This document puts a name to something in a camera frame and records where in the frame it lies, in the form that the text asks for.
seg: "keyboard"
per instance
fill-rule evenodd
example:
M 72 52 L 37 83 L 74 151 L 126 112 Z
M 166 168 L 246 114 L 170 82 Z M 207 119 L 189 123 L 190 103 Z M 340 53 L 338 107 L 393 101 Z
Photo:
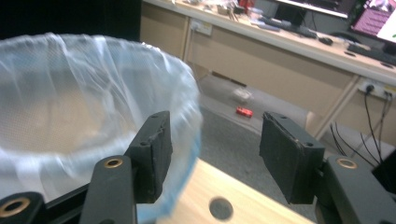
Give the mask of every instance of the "keyboard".
M 269 18 L 261 17 L 259 21 L 265 22 L 266 25 L 275 26 L 285 31 L 290 31 L 298 35 L 302 35 L 308 38 L 318 38 L 316 32 L 310 31 L 308 28 L 303 26 L 295 26 L 290 24 L 288 21 L 273 21 Z
M 364 49 L 362 47 L 359 47 L 358 45 L 351 44 L 351 45 L 349 45 L 347 50 L 350 52 L 353 52 L 353 53 L 357 53 L 357 54 L 372 58 L 372 59 L 376 59 L 383 63 L 388 63 L 393 66 L 396 66 L 396 57 L 394 57 L 390 54 L 384 53 L 380 49 Z

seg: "black cable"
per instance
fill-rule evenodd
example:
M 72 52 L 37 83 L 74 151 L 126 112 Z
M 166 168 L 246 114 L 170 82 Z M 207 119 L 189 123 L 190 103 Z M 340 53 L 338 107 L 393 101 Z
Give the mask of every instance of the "black cable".
M 335 137 L 334 130 L 332 129 L 332 123 L 330 124 L 330 130 L 332 131 L 332 138 L 334 139 L 334 143 L 337 146 L 338 151 L 340 151 L 341 155 L 346 156 L 347 154 L 345 151 L 341 148 L 341 145 L 338 143 L 337 138 Z
M 379 125 L 379 134 L 378 134 L 378 144 L 379 144 L 379 152 L 381 153 L 379 155 L 379 159 L 382 162 L 382 147 L 381 147 L 381 138 L 382 138 L 382 130 L 384 127 L 384 119 L 385 116 L 387 115 L 387 111 L 390 110 L 390 108 L 392 107 L 392 96 L 389 95 L 389 93 L 385 93 L 387 96 L 387 99 L 384 103 L 384 106 L 382 107 L 382 113 L 381 113 L 381 120 L 380 120 L 380 125 Z
M 312 17 L 312 22 L 314 23 L 315 31 L 318 30 L 317 25 L 315 24 L 315 18 L 314 18 L 314 13 L 311 12 L 311 17 Z
M 373 154 L 370 152 L 369 148 L 366 146 L 366 141 L 363 140 L 363 134 L 361 133 L 361 141 L 364 144 L 364 147 L 366 148 L 367 152 L 370 154 L 370 156 L 379 164 L 379 161 L 373 156 Z
M 388 114 L 388 112 L 390 111 L 390 106 L 388 106 L 388 108 L 387 108 L 387 110 L 385 111 L 385 116 Z M 379 127 L 379 124 L 380 124 L 380 121 L 381 120 L 379 120 L 377 123 L 376 123 L 376 125 L 374 126 L 374 131 L 376 131 L 377 129 L 378 129 L 378 127 Z M 370 133 L 370 134 L 368 134 L 365 138 L 364 138 L 364 140 L 361 142 L 361 144 L 357 147 L 357 151 L 360 151 L 361 150 L 361 148 L 363 147 L 363 145 L 365 145 L 365 143 L 367 142 L 367 140 L 369 139 L 369 138 L 371 138 L 372 137 L 372 134 Z
M 338 125 L 337 122 L 335 122 L 335 130 L 337 131 L 338 137 L 344 142 L 344 144 L 349 147 L 352 151 L 354 151 L 356 154 L 358 154 L 362 159 L 364 159 L 365 161 L 367 161 L 367 163 L 369 163 L 370 165 L 372 165 L 373 167 L 375 167 L 374 164 L 372 164 L 371 162 L 369 162 L 366 158 L 364 158 L 358 151 L 356 151 L 352 146 L 350 146 L 346 140 L 344 140 L 343 137 L 341 137 L 341 134 L 338 132 Z
M 367 94 L 367 93 L 364 94 L 364 106 L 366 107 L 366 113 L 367 113 L 367 119 L 369 121 L 370 132 L 371 132 L 371 135 L 373 136 L 373 140 L 374 140 L 374 143 L 375 143 L 376 150 L 378 151 L 378 154 L 381 155 L 381 153 L 379 152 L 378 143 L 376 142 L 376 139 L 375 139 L 374 130 L 373 130 L 371 117 L 370 117 L 370 112 L 369 112 L 369 107 L 367 106 L 367 96 L 368 95 L 369 94 Z

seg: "desk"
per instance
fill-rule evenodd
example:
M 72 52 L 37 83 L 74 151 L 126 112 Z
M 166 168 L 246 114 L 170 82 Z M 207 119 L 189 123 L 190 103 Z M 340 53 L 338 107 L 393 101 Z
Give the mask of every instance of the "desk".
M 199 68 L 265 91 L 309 112 L 306 130 L 319 139 L 338 120 L 363 133 L 369 128 L 358 87 L 365 77 L 396 86 L 396 69 L 376 60 L 345 54 L 347 45 L 329 47 L 289 32 L 265 31 L 248 21 L 202 11 L 203 6 L 144 0 L 141 39 Z M 211 36 L 193 33 L 192 18 L 213 24 Z M 378 120 L 381 101 L 371 115 Z M 389 112 L 383 140 L 396 145 L 396 107 Z
M 209 204 L 217 197 L 227 199 L 233 207 L 233 215 L 227 221 L 217 220 L 210 214 Z M 180 195 L 173 214 L 170 217 L 157 220 L 157 223 L 312 222 L 224 174 L 208 163 L 198 160 L 191 179 Z

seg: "trash bin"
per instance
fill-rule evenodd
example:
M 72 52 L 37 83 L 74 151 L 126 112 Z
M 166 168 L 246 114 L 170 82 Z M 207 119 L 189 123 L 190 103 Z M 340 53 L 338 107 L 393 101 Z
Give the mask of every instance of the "trash bin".
M 105 36 L 37 35 L 0 42 L 0 198 L 49 202 L 121 155 L 146 118 L 169 110 L 174 153 L 163 194 L 139 222 L 169 214 L 199 154 L 202 117 L 190 68 L 152 46 Z

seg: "red toy car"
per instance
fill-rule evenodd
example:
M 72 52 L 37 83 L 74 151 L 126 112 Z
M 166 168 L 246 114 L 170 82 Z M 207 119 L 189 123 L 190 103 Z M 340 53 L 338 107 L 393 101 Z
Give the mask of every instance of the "red toy car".
M 243 115 L 245 117 L 251 118 L 253 116 L 253 111 L 245 109 L 244 107 L 238 106 L 236 108 L 236 113 Z

